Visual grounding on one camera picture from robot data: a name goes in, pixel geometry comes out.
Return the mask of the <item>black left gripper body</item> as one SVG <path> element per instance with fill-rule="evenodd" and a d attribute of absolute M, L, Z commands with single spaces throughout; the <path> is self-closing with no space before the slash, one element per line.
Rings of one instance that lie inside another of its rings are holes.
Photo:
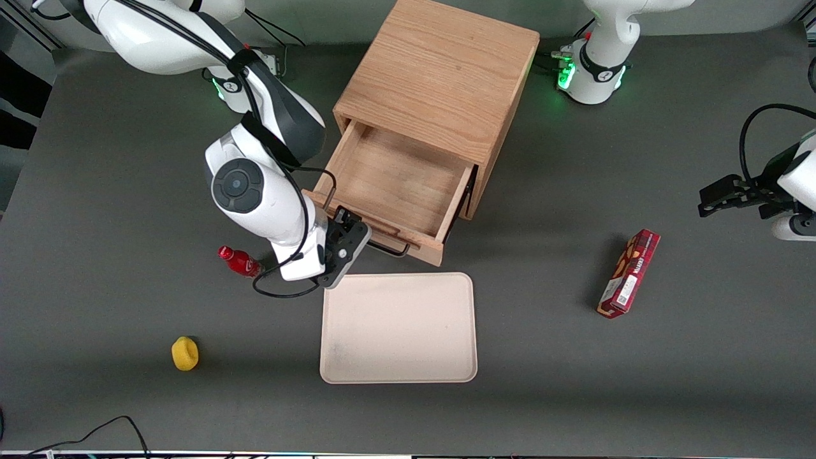
<path fill-rule="evenodd" d="M 766 181 L 734 180 L 734 186 L 738 189 L 737 208 L 758 207 L 762 220 L 797 209 L 794 198 L 776 185 L 769 187 Z"/>

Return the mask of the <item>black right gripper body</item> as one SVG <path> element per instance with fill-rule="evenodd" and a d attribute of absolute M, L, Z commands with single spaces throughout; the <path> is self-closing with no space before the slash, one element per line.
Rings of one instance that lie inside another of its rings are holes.
<path fill-rule="evenodd" d="M 317 259 L 323 272 L 316 276 L 316 284 L 333 289 L 365 248 L 371 229 L 365 224 L 365 231 L 346 231 L 345 226 L 339 226 L 326 215 L 321 215 L 317 228 Z"/>

